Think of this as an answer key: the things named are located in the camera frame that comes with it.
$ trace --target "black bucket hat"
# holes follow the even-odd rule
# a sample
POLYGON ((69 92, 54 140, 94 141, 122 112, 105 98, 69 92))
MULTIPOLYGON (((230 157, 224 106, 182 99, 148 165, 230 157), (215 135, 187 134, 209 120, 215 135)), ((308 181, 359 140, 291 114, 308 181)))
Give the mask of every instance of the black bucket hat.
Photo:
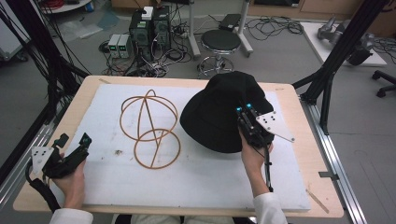
POLYGON ((204 147, 223 153, 240 152, 236 108, 245 104, 252 104, 261 114, 274 111, 253 76, 238 71, 218 74, 187 102, 180 124, 204 147))

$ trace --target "person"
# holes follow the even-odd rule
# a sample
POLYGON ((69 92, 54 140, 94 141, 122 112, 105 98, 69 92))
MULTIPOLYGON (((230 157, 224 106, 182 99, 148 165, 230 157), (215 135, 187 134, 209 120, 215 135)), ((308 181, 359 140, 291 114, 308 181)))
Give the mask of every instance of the person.
MULTIPOLYGON (((264 164, 264 157, 258 156, 254 148, 252 148, 245 137, 241 135, 242 139, 242 162, 244 163, 248 180, 250 182, 253 193, 253 203, 257 216, 257 223, 260 224, 287 224, 286 217, 282 212, 280 201, 277 196, 270 192, 264 178, 262 177, 262 165, 264 164)), ((90 224, 93 221, 93 215, 89 212, 82 211, 82 204, 85 197, 85 183, 84 183, 84 165, 82 162, 76 171, 61 179, 53 179, 53 182, 64 193, 64 208, 58 209, 53 214, 49 224, 90 224)), ((136 220, 147 220, 149 216, 135 216, 136 220)), ((162 220, 159 223, 168 223, 165 220, 175 220, 176 217, 156 216, 157 220, 162 220)))

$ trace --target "stool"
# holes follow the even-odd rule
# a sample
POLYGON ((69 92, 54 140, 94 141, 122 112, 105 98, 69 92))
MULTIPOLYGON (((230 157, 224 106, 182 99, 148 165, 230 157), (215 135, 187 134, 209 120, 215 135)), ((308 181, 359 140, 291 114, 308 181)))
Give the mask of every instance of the stool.
POLYGON ((215 53, 215 56, 206 57, 198 64, 198 78, 201 78, 201 74, 210 77, 209 72, 218 74, 221 71, 233 71, 233 63, 221 55, 232 54, 239 49, 241 40, 237 34, 226 30, 207 31, 201 37, 201 44, 204 49, 215 53))

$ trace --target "floor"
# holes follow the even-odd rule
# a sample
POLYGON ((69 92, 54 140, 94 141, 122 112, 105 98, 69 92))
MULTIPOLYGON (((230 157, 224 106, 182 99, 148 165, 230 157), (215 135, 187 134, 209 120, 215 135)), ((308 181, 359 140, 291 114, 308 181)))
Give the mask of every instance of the floor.
MULTIPOLYGON (((102 74, 106 69, 106 59, 99 52, 99 45, 112 34, 127 32, 130 22, 128 17, 120 19, 115 18, 114 14, 108 14, 105 7, 93 13, 84 10, 65 13, 58 20, 59 23, 82 20, 84 25, 101 22, 105 27, 87 39, 77 38, 67 42, 85 67, 95 75, 102 74)), ((209 17, 196 18, 196 24, 203 24, 207 29, 216 28, 217 25, 209 20, 209 17)), ((321 66, 304 35, 283 31, 260 41, 247 31, 245 34, 254 52, 246 57, 244 50, 240 49, 228 58, 237 70, 253 75, 259 82, 291 84, 311 75, 321 66)), ((61 48, 58 38, 54 38, 54 42, 61 48)), ((202 51, 201 59, 206 55, 209 53, 202 51)), ((388 224, 396 223, 396 91, 387 93, 384 98, 376 97, 378 89, 389 83, 382 78, 372 80, 371 75, 377 69, 396 75, 396 65, 388 55, 380 55, 388 65, 380 68, 342 66, 338 70, 332 85, 329 132, 367 222, 388 224)), ((166 77, 197 78, 197 64, 198 61, 194 60, 173 64, 169 66, 166 77)), ((48 101, 46 87, 45 79, 35 69, 32 60, 27 63, 13 60, 0 67, 1 164, 48 101)), ((306 86, 297 89, 297 92, 303 93, 305 90, 306 86)), ((320 106, 321 97, 318 98, 318 107, 320 106)), ((21 183, 22 181, 15 183, 15 190, 7 202, 0 206, 2 223, 48 223, 49 213, 20 213, 12 209, 21 183)), ((95 223, 111 223, 111 219, 111 215, 94 214, 95 223)), ((349 223, 347 216, 337 219, 288 218, 288 221, 349 223)))

